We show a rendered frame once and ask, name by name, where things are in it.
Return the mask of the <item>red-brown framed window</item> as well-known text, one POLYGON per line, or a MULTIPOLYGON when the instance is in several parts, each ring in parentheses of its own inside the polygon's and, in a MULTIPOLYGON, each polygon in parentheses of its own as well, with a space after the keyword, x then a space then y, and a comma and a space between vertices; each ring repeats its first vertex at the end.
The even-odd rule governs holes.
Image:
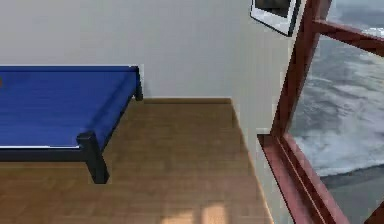
POLYGON ((306 0, 259 141, 294 224, 384 224, 384 0, 306 0))

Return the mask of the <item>white framed wall picture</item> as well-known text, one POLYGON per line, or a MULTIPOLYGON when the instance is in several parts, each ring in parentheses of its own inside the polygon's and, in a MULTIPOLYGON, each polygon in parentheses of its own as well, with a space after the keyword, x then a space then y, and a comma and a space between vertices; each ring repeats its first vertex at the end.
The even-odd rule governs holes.
POLYGON ((301 0, 252 0, 250 16, 256 21, 291 37, 301 0))

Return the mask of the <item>blue bed with black frame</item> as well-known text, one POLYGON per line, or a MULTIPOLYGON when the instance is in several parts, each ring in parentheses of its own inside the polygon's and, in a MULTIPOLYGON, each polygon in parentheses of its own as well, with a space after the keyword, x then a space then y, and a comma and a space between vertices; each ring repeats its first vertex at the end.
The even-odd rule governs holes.
POLYGON ((137 66, 0 66, 0 162, 83 162, 105 184, 103 151, 132 99, 137 66))

